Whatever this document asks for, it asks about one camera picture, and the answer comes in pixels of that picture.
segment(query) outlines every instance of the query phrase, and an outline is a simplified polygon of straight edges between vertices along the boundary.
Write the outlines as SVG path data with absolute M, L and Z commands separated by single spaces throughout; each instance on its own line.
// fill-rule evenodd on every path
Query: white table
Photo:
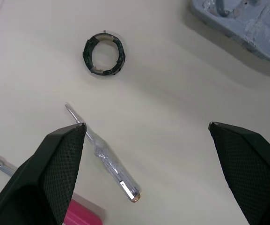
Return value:
M 105 225 L 247 225 L 208 131 L 220 121 L 270 142 L 270 64 L 211 30 L 185 0 L 0 0 L 0 155 L 19 166 L 73 124 L 69 102 L 140 185 L 131 203 L 88 142 L 75 193 Z M 100 78 L 86 40 L 119 34 L 126 62 Z

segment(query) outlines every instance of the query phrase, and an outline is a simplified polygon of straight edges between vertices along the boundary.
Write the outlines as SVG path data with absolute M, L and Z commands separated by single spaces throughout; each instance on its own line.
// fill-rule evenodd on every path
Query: screwdriver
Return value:
M 75 110 L 65 104 L 66 109 L 73 116 L 76 123 L 85 123 Z M 140 192 L 135 182 L 130 178 L 126 169 L 120 164 L 109 145 L 87 126 L 86 138 L 94 146 L 94 154 L 104 165 L 105 169 L 112 175 L 117 184 L 121 187 L 129 200 L 133 203 L 139 200 Z

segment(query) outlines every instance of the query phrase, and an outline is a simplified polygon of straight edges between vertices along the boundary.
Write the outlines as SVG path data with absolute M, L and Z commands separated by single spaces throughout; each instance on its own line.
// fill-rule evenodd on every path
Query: gray plastic tray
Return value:
M 191 10 L 207 25 L 270 61 L 270 0 L 191 0 Z

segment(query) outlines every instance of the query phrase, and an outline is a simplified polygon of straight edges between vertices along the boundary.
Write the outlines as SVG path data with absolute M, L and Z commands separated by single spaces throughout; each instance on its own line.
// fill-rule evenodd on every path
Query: black ring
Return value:
M 114 42 L 117 45 L 118 52 L 119 52 L 117 64 L 112 69 L 105 70 L 105 71 L 103 71 L 102 69 L 97 69 L 95 66 L 93 66 L 93 63 L 92 63 L 93 49 L 100 41 L 104 41 L 104 40 Z M 122 46 L 122 43 L 117 37 L 108 33 L 100 33 L 100 34 L 94 35 L 92 38 L 90 38 L 86 42 L 84 52 L 83 52 L 83 58 L 84 58 L 86 66 L 92 73 L 96 75 L 107 76 L 107 75 L 115 75 L 121 70 L 125 62 L 125 53 L 124 53 L 124 48 Z

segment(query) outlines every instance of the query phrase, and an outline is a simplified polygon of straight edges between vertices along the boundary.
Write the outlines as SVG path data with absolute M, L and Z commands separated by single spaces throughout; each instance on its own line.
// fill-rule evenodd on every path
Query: pink object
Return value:
M 71 200 L 64 219 L 65 225 L 102 225 L 101 219 L 75 200 Z

